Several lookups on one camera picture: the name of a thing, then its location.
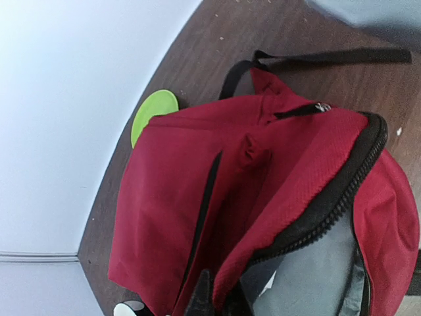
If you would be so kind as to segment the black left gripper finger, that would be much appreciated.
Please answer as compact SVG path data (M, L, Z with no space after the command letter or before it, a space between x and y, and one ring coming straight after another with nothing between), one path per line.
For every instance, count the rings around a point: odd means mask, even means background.
M213 287L213 274L208 269L202 270L186 307L186 316L216 315L216 310L212 302Z

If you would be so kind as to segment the red backpack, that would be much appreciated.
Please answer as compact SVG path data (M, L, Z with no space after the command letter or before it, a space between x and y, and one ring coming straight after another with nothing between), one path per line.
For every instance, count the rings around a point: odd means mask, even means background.
M376 113L295 94L262 63L217 101L153 117L122 177L109 278L186 315L202 270L216 315L394 315L420 226Z

